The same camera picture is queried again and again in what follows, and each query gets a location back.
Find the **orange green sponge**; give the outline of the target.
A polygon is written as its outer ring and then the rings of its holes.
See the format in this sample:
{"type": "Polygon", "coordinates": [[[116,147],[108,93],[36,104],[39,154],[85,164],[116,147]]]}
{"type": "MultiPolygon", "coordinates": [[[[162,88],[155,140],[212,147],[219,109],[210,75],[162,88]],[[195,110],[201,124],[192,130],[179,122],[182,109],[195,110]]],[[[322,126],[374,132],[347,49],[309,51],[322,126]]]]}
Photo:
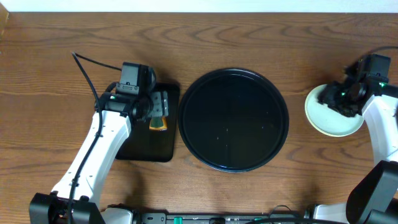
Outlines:
{"type": "Polygon", "coordinates": [[[152,131],[165,131],[167,130],[166,117],[153,117],[149,123],[149,129],[152,131]]]}

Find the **light blue plate back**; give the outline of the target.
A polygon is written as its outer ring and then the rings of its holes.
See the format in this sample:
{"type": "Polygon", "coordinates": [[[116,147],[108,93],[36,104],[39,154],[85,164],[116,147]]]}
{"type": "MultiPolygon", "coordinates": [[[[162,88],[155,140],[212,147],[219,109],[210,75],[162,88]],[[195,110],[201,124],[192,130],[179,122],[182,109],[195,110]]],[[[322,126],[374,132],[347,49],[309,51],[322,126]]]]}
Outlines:
{"type": "Polygon", "coordinates": [[[326,84],[315,87],[306,97],[305,114],[310,124],[319,132],[332,137],[343,137],[355,133],[364,123],[360,115],[345,117],[327,105],[318,102],[318,95],[326,84]]]}

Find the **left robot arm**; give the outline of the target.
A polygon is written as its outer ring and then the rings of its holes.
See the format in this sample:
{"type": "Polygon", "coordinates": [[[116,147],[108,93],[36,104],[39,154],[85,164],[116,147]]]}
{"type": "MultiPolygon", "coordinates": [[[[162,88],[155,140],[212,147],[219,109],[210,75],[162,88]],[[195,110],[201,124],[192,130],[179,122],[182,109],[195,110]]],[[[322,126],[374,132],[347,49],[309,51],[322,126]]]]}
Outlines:
{"type": "Polygon", "coordinates": [[[167,162],[174,150],[179,91],[142,95],[104,92],[76,158],[49,194],[29,205],[31,223],[140,223],[124,205],[99,210],[105,180],[115,159],[167,162]]]}

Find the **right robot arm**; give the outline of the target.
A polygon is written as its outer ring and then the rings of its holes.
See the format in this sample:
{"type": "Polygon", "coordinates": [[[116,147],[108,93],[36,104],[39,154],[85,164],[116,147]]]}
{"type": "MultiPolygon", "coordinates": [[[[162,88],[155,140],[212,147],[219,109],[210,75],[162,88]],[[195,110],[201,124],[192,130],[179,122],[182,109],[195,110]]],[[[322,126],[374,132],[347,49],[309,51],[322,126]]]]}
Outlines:
{"type": "Polygon", "coordinates": [[[397,223],[397,87],[385,72],[349,74],[344,83],[322,85],[307,96],[310,123],[330,136],[355,131],[353,121],[366,123],[374,168],[344,203],[316,205],[306,214],[340,223],[397,223]]]}

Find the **black rectangular tray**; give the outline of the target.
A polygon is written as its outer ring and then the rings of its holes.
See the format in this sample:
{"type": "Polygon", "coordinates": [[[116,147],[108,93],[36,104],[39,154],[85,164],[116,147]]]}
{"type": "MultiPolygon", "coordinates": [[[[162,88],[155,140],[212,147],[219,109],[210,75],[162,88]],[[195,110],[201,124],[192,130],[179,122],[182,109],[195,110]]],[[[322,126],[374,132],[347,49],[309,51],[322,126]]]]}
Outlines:
{"type": "Polygon", "coordinates": [[[131,134],[116,154],[116,159],[129,161],[168,162],[173,158],[177,128],[180,87],[174,83],[158,83],[156,91],[166,91],[169,115],[165,118],[167,129],[149,129],[150,121],[136,123],[131,134]]]}

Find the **black round tray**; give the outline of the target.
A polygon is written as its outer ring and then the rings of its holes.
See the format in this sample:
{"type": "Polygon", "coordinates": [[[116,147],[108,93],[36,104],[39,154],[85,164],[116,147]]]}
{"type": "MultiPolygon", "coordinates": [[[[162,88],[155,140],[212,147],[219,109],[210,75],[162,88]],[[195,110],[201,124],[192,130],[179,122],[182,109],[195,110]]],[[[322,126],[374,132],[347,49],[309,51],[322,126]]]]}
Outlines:
{"type": "Polygon", "coordinates": [[[224,68],[190,85],[180,102],[178,125],[184,144],[199,161],[224,172],[248,172],[283,148],[289,111],[267,78],[224,68]]]}

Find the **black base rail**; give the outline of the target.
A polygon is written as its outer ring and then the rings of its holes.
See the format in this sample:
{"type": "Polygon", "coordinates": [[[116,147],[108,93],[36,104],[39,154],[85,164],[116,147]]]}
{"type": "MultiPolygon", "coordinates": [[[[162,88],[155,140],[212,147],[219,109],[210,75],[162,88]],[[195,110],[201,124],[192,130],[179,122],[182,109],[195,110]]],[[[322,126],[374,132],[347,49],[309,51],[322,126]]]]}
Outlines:
{"type": "Polygon", "coordinates": [[[142,224],[243,224],[265,218],[299,218],[297,214],[274,213],[272,215],[237,215],[237,214],[165,214],[143,213],[141,220],[134,223],[142,224]]]}

